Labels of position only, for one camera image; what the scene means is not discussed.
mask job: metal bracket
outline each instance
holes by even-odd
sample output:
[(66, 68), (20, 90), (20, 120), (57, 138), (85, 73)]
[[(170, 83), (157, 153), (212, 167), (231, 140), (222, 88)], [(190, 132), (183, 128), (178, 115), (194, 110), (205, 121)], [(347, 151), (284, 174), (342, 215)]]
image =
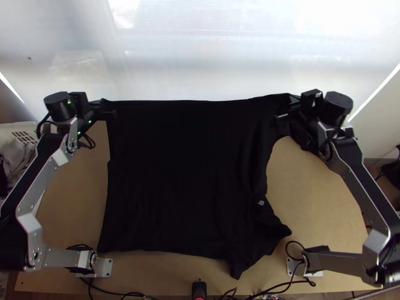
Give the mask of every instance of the metal bracket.
[(100, 258), (97, 256), (97, 254), (95, 254), (93, 255), (91, 265), (93, 267), (94, 273), (86, 275), (82, 273), (76, 273), (75, 277), (101, 278), (111, 276), (111, 270), (113, 268), (113, 260), (111, 258)]
[[(299, 264), (299, 261), (293, 260), (290, 257), (287, 257), (286, 258), (287, 275), (292, 277), (293, 271), (295, 270), (295, 268), (296, 268), (296, 266), (298, 264)], [(303, 264), (303, 265), (300, 265), (297, 268), (296, 273), (294, 273), (294, 276), (300, 276), (300, 277), (322, 277), (322, 276), (324, 276), (324, 272), (323, 271), (318, 271), (318, 272), (314, 272), (314, 273), (307, 273), (306, 266)]]

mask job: black shirt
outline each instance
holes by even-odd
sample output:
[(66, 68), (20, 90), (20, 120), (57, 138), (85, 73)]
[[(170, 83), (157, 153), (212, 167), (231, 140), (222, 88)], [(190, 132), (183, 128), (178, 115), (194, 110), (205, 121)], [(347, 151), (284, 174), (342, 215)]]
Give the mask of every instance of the black shirt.
[(289, 94), (234, 101), (118, 101), (107, 121), (108, 195), (97, 250), (224, 259), (242, 272), (291, 234), (266, 199)]

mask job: wooden table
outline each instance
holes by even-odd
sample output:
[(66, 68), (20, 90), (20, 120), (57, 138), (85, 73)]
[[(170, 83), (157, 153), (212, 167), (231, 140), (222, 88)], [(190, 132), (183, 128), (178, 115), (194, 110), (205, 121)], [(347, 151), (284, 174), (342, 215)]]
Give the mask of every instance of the wooden table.
[[(44, 241), (49, 246), (97, 245), (107, 197), (109, 147), (105, 122), (96, 123), (88, 134), (97, 147), (80, 149), (71, 162), (59, 168), (37, 213), (43, 226)], [(282, 240), (272, 255), (264, 256), (246, 270), (240, 280), (229, 275), (228, 266), (222, 260), (132, 251), (107, 254), (106, 257), (114, 260), (111, 277), (96, 279), (94, 283), (121, 293), (139, 291), (152, 296), (187, 296), (191, 294), (192, 282), (201, 279), (207, 283), (210, 295), (221, 295), (234, 287), (237, 287), (238, 295), (250, 295), (289, 281), (284, 249), (289, 240), (299, 241), (305, 247), (329, 245), (332, 251), (361, 253), (367, 232), (360, 208), (341, 177), (330, 171), (318, 157), (302, 151), (290, 137), (282, 138), (273, 148), (267, 176), (267, 198), (275, 214), (293, 234)], [(314, 281), (316, 287), (294, 284), (288, 292), (371, 289), (358, 277), (330, 271), (325, 271), (323, 277)], [(87, 293), (85, 284), (62, 268), (22, 272), (15, 289)]]

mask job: black cable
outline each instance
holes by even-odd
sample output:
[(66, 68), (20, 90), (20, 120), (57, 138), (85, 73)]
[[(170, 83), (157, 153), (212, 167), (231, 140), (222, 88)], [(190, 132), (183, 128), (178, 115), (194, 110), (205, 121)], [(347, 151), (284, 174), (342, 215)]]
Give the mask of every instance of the black cable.
[(238, 289), (238, 288), (235, 287), (235, 288), (232, 288), (232, 289), (226, 291), (226, 292), (225, 292), (222, 296), (220, 296), (218, 299), (216, 299), (216, 297), (214, 296), (214, 300), (230, 300), (230, 299), (235, 300), (235, 299), (237, 299), (237, 298), (234, 297), (235, 294), (236, 294), (237, 289)]
[(375, 181), (377, 181), (377, 180), (378, 180), (379, 178), (381, 178), (383, 175), (384, 175), (384, 174), (383, 174), (382, 170), (380, 170), (378, 176), (375, 177)]
[(291, 258), (292, 260), (294, 260), (294, 261), (303, 262), (304, 259), (302, 259), (302, 258), (295, 258), (295, 257), (293, 257), (293, 256), (291, 256), (291, 255), (289, 254), (288, 247), (289, 247), (290, 244), (293, 244), (293, 243), (299, 245), (303, 250), (306, 250), (306, 249), (304, 248), (304, 246), (303, 246), (302, 244), (300, 244), (298, 241), (296, 241), (296, 240), (290, 240), (290, 241), (288, 241), (288, 242), (286, 243), (286, 245), (285, 245), (285, 247), (284, 247), (284, 250), (286, 251), (287, 256), (290, 257), (290, 258)]
[(322, 142), (321, 147), (319, 147), (319, 152), (324, 153), (323, 151), (325, 151), (325, 145), (332, 140), (332, 138), (334, 137), (334, 135), (336, 135), (342, 127), (343, 122), (345, 121), (346, 116), (342, 116), (337, 127), (330, 133), (330, 135)]
[(298, 267), (300, 265), (302, 265), (304, 263), (305, 262), (302, 261), (302, 262), (299, 262), (296, 265), (296, 267), (293, 270), (293, 273), (291, 274), (291, 278), (290, 278), (289, 282), (284, 282), (284, 283), (277, 284), (277, 285), (275, 285), (273, 287), (270, 287), (270, 288), (268, 288), (266, 290), (263, 290), (263, 291), (261, 291), (261, 292), (259, 292), (257, 294), (254, 294), (254, 295), (248, 297), (246, 300), (252, 300), (254, 298), (257, 298), (258, 296), (262, 296), (262, 295), (268, 294), (269, 292), (271, 292), (272, 290), (274, 290), (276, 288), (279, 288), (281, 286), (286, 286), (286, 285), (287, 285), (287, 287), (285, 289), (280, 290), (280, 291), (272, 291), (272, 293), (274, 293), (274, 294), (282, 294), (282, 293), (286, 292), (292, 286), (292, 284), (299, 284), (299, 283), (308, 283), (310, 286), (315, 287), (317, 284), (314, 281), (311, 281), (308, 277), (306, 277), (305, 280), (293, 281), (293, 279), (295, 277), (296, 270), (298, 269)]
[(91, 291), (92, 282), (93, 282), (93, 278), (91, 278), (91, 279), (89, 280), (89, 284), (87, 285), (87, 294), (89, 295), (89, 299), (90, 299), (90, 300), (94, 300), (94, 299), (93, 299), (93, 296), (92, 296), (92, 291)]
[(46, 123), (52, 124), (52, 125), (54, 125), (56, 127), (58, 126), (58, 124), (53, 122), (53, 121), (49, 121), (49, 120), (44, 120), (43, 119), (42, 121), (39, 122), (39, 124), (37, 124), (37, 127), (36, 127), (36, 135), (37, 135), (38, 139), (41, 138), (41, 136), (42, 136), (42, 133), (41, 133), (42, 126), (43, 126), (43, 124), (46, 124)]
[[(398, 151), (399, 151), (399, 153), (398, 153), (396, 162), (398, 162), (398, 161), (400, 160), (400, 149), (399, 149)], [(384, 174), (383, 170), (381, 169), (380, 172), (379, 172), (379, 174), (378, 174), (378, 176), (375, 177), (375, 181), (377, 181), (377, 180), (378, 180), (379, 178), (381, 178), (383, 175), (385, 175), (385, 174)]]
[(109, 295), (115, 295), (115, 296), (131, 296), (131, 297), (144, 297), (145, 294), (141, 293), (141, 292), (136, 292), (136, 291), (131, 291), (131, 292), (127, 292), (127, 293), (120, 293), (120, 292), (113, 292), (113, 291), (108, 291), (105, 289), (101, 289), (95, 285), (93, 285), (90, 282), (87, 282), (86, 280), (84, 280), (83, 278), (79, 278), (81, 281), (83, 281), (86, 285), (90, 286), (91, 289), (95, 289), (99, 292), (105, 293), (105, 294), (109, 294)]
[(93, 149), (96, 147), (96, 142), (86, 133), (82, 134), (82, 137), (84, 137), (84, 139), (89, 143), (89, 149)]
[(44, 116), (44, 118), (37, 124), (37, 126), (36, 126), (36, 136), (37, 136), (37, 139), (40, 139), (41, 138), (41, 128), (42, 128), (42, 125), (45, 123), (45, 121), (48, 119), (50, 117), (50, 112), (48, 112), (45, 116)]

